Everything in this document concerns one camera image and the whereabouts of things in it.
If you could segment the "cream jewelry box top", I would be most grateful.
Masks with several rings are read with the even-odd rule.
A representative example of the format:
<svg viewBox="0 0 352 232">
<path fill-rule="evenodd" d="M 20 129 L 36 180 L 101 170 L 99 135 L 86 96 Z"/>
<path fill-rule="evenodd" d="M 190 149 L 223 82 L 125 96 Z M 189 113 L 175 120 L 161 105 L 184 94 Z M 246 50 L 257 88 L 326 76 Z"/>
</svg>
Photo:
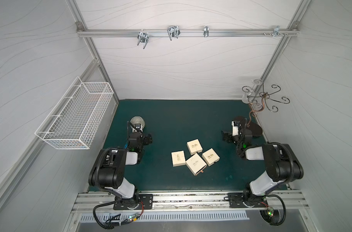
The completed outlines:
<svg viewBox="0 0 352 232">
<path fill-rule="evenodd" d="M 187 142 L 187 147 L 191 155 L 195 155 L 203 151 L 201 143 L 198 139 Z"/>
</svg>

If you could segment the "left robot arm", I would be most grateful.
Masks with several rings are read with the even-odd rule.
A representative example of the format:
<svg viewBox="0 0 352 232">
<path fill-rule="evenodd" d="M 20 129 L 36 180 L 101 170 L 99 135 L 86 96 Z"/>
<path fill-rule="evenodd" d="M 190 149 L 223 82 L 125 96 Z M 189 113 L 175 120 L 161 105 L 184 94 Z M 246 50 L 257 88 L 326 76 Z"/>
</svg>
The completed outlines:
<svg viewBox="0 0 352 232">
<path fill-rule="evenodd" d="M 89 185 L 121 199 L 132 199 L 137 189 L 124 177 L 125 167 L 139 164 L 143 158 L 144 146 L 151 143 L 151 134 L 133 132 L 125 148 L 100 150 L 88 177 Z"/>
</svg>

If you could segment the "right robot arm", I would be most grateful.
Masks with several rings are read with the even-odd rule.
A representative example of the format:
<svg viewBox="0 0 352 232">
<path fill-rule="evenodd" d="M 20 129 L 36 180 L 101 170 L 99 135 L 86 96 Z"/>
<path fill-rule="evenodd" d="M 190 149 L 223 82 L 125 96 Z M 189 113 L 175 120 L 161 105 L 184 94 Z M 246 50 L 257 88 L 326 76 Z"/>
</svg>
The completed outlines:
<svg viewBox="0 0 352 232">
<path fill-rule="evenodd" d="M 303 178 L 304 170 L 290 145 L 278 142 L 254 145 L 255 135 L 246 119 L 232 121 L 232 131 L 223 130 L 221 135 L 223 141 L 235 145 L 235 152 L 241 159 L 264 161 L 265 171 L 243 190 L 243 202 L 268 197 L 277 188 Z"/>
</svg>

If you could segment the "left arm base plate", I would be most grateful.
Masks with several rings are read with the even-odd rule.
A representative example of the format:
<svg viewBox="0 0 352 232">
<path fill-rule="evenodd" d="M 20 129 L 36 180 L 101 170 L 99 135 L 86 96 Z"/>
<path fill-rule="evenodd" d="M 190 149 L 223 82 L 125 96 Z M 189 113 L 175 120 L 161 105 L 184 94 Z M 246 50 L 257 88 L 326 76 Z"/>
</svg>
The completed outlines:
<svg viewBox="0 0 352 232">
<path fill-rule="evenodd" d="M 135 194 L 130 199 L 121 199 L 114 204 L 114 210 L 150 210 L 153 207 L 153 194 Z"/>
</svg>

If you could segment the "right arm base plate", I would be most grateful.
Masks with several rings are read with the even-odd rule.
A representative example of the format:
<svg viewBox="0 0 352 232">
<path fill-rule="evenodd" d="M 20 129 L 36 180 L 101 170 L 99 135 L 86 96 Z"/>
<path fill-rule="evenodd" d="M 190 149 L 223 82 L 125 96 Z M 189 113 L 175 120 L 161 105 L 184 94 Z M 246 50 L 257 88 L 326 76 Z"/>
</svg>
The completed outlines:
<svg viewBox="0 0 352 232">
<path fill-rule="evenodd" d="M 230 192 L 223 199 L 228 202 L 230 208 L 266 208 L 268 206 L 262 196 L 242 192 Z"/>
</svg>

